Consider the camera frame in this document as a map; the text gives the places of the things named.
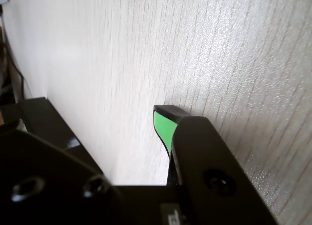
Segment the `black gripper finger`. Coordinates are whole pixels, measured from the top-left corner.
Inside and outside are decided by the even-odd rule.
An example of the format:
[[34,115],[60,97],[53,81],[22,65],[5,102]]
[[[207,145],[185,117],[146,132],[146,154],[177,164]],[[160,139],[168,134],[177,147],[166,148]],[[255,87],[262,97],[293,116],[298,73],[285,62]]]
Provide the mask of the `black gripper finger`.
[[3,225],[125,225],[119,193],[97,171],[18,129],[0,127]]
[[174,105],[154,105],[153,124],[170,159],[167,185],[182,188],[192,224],[276,224],[208,118]]

